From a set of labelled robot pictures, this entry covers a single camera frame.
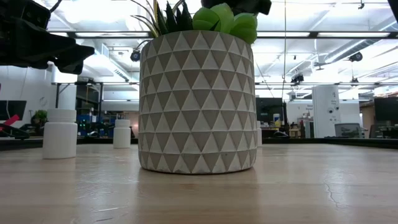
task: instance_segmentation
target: white container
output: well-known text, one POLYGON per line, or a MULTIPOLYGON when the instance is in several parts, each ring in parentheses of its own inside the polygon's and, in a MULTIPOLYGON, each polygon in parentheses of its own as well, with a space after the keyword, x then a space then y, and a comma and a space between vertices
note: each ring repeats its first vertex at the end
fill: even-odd
POLYGON ((47 119, 44 126, 43 159, 76 157, 76 111, 49 109, 47 119))
POLYGON ((257 121, 257 147, 262 146, 261 122, 257 121))
POLYGON ((113 131, 113 148, 127 149, 131 144, 130 120, 117 119, 113 131))

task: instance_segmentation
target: fluorescent light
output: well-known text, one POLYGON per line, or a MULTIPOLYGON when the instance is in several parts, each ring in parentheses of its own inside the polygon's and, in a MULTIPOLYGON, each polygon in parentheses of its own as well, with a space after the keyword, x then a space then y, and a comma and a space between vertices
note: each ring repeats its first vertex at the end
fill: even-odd
POLYGON ((77 37, 149 37, 148 32, 76 32, 77 37))
POLYGON ((68 37, 68 34, 66 32, 51 32, 50 34, 60 35, 62 37, 68 37))
POLYGON ((308 37, 309 32, 257 32, 257 37, 308 37))
POLYGON ((320 32, 318 37, 387 37, 390 35, 389 32, 320 32))
POLYGON ((104 85, 130 85, 130 83, 114 82, 114 83, 103 83, 104 85))

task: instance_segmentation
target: security camera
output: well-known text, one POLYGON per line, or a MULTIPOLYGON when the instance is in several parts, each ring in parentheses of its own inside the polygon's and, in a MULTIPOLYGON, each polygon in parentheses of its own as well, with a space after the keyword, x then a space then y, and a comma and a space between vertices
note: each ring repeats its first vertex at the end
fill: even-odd
POLYGON ((140 53, 139 50, 133 51, 133 53, 132 53, 131 56, 130 56, 130 59, 131 59, 133 62, 138 62, 140 58, 141 58, 141 53, 140 53))

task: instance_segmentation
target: ceiling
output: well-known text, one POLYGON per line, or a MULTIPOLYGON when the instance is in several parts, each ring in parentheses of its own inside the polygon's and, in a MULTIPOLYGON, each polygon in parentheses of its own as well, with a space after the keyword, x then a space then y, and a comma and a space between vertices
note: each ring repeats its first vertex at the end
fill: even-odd
MULTIPOLYGON (((35 1, 46 7, 56 3, 56 0, 35 1)), ((138 1, 147 6, 145 0, 138 1)), ((160 6, 165 6, 167 1, 158 0, 158 2, 160 6)), ((177 0, 169 0, 171 5, 176 2, 177 0)), ((186 0, 186 2, 191 13, 201 7, 199 0, 186 0)), ((367 32, 382 31, 386 27, 396 31, 398 28, 398 26, 390 27, 393 23, 397 24, 387 0, 364 0, 363 9, 358 9, 360 0, 287 0, 286 14, 283 0, 272 0, 272 2, 268 16, 258 15, 258 31, 367 32)), ((63 0, 52 16, 49 31, 147 30, 145 26, 130 17, 136 14, 147 16, 145 10, 130 0, 63 0)), ((102 44, 107 46, 109 57, 134 79, 139 72, 139 63, 130 61, 129 56, 143 40, 145 39, 93 39, 92 41, 96 47, 102 44)), ((282 82, 285 77, 285 80, 290 82, 291 77, 299 73, 304 75, 306 82, 350 82, 352 76, 359 78, 360 82, 398 81, 396 59, 398 39, 375 41, 374 44, 360 49, 363 54, 361 62, 352 63, 342 58, 335 63, 322 66, 323 70, 317 70, 319 67, 314 63, 323 63, 331 53, 337 54, 347 51, 347 47, 363 44, 359 41, 361 40, 285 40, 283 37, 258 39, 252 45, 256 62, 256 81, 282 82)), ((367 88, 359 90, 359 92, 367 91, 369 91, 367 88)))

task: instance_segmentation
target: concrete pot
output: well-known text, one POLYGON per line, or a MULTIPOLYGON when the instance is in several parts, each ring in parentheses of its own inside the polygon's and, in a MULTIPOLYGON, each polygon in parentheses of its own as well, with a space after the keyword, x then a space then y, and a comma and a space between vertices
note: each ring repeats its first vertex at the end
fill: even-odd
POLYGON ((256 161, 250 45, 229 34, 190 30, 142 50, 139 160, 145 169, 219 174, 256 161))

